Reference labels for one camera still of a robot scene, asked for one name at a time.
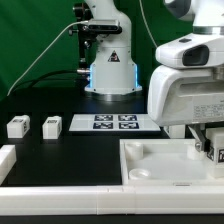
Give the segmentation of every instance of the black table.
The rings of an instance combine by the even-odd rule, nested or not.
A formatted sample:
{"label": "black table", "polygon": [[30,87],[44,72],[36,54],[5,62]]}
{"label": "black table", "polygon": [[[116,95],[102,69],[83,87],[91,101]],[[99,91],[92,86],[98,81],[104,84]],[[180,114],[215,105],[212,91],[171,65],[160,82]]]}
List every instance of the black table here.
{"label": "black table", "polygon": [[[124,102],[103,102],[82,95],[79,88],[19,90],[0,103],[0,146],[15,144],[17,163],[2,187],[119,185],[119,140],[161,138],[162,132],[69,132],[74,114],[144,114],[147,94]],[[8,139],[6,124],[29,115],[31,129],[21,140]],[[43,140],[48,116],[63,119],[58,140]],[[0,223],[223,223],[223,215],[108,215],[0,217]]]}

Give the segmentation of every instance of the green backdrop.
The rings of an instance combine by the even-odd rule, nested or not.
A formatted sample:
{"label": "green backdrop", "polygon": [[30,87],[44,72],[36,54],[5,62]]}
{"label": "green backdrop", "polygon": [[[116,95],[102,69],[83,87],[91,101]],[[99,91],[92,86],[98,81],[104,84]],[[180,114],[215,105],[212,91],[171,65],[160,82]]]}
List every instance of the green backdrop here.
{"label": "green backdrop", "polygon": [[[82,0],[0,0],[0,99],[13,82],[67,25],[75,21],[74,3]],[[191,32],[191,23],[176,20],[167,12],[162,0],[142,0],[146,18],[158,45]],[[138,0],[115,0],[116,6],[133,23],[132,57],[139,65],[139,82],[147,86],[153,70],[155,47],[143,24]],[[75,69],[78,62],[77,37],[65,33],[28,73],[25,79],[47,72]],[[90,52],[94,59],[94,48]],[[43,83],[60,86],[71,83]]]}

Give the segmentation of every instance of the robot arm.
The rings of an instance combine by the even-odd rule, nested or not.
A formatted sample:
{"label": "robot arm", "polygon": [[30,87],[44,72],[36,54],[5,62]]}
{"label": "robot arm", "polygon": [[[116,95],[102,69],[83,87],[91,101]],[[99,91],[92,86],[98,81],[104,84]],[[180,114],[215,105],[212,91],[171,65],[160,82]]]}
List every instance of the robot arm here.
{"label": "robot arm", "polygon": [[195,15],[194,32],[160,46],[148,113],[160,126],[224,120],[223,0],[164,0],[178,18]]}
{"label": "robot arm", "polygon": [[114,0],[85,2],[93,19],[81,29],[84,35],[85,32],[96,34],[97,42],[96,58],[90,65],[90,84],[85,88],[87,95],[120,101],[141,91],[137,83],[137,65],[131,59],[130,19],[117,10]]}
{"label": "robot arm", "polygon": [[224,26],[224,4],[222,0],[164,0],[164,5],[176,18],[194,21],[194,33],[224,33],[222,28]]}
{"label": "robot arm", "polygon": [[194,0],[164,0],[164,5],[176,18],[192,21],[194,19],[193,1]]}

